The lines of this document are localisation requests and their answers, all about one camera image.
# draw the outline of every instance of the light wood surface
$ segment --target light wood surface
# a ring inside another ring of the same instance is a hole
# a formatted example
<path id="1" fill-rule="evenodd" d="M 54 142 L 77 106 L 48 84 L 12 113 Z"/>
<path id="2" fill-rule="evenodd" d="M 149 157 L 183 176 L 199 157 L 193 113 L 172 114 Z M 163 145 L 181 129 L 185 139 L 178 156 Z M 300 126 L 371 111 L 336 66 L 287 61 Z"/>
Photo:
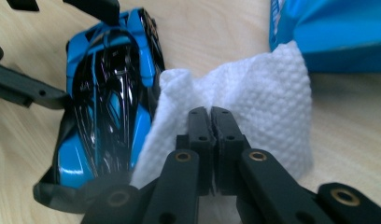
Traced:
<path id="1" fill-rule="evenodd" d="M 156 19 L 167 68 L 202 76 L 221 63 L 268 52 L 270 1 L 121 1 Z M 60 0 L 39 0 L 40 12 L 0 0 L 1 64 L 65 89 L 66 41 L 97 20 Z M 312 74 L 311 148 L 315 165 L 300 179 L 316 191 L 348 184 L 381 205 L 381 74 Z M 23 108 L 0 99 L 0 223 L 79 223 L 33 199 L 32 187 L 51 164 L 63 111 Z"/>

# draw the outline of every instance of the wood grain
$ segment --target wood grain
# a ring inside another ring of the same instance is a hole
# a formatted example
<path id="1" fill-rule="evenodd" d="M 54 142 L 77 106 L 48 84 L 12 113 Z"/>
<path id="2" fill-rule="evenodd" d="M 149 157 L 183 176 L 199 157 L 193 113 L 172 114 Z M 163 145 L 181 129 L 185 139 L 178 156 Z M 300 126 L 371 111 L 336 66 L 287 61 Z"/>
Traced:
<path id="1" fill-rule="evenodd" d="M 269 1 L 120 1 L 156 19 L 167 68 L 197 77 L 218 65 L 268 52 Z M 38 1 L 20 12 L 0 1 L 1 64 L 65 89 L 66 41 L 97 20 L 62 1 Z M 313 170 L 300 183 L 327 182 L 361 190 L 381 205 L 381 74 L 311 74 Z M 0 100 L 0 223 L 79 223 L 81 216 L 36 203 L 33 184 L 45 173 L 63 111 Z M 218 223 L 202 219 L 202 223 Z"/>

